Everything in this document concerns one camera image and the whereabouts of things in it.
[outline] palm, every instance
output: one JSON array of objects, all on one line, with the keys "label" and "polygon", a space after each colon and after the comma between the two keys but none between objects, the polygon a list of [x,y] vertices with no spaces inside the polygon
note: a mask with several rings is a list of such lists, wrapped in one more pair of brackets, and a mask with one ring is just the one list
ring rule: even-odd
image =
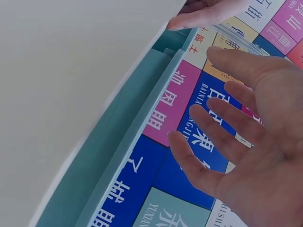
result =
[{"label": "palm", "polygon": [[173,154],[196,188],[227,204],[249,226],[299,227],[303,224],[302,72],[283,59],[227,52],[221,60],[212,54],[209,59],[252,87],[225,85],[231,96],[260,116],[264,126],[220,99],[207,104],[254,147],[240,144],[195,105],[191,116],[236,167],[228,174],[206,169],[178,132],[169,136]]}]

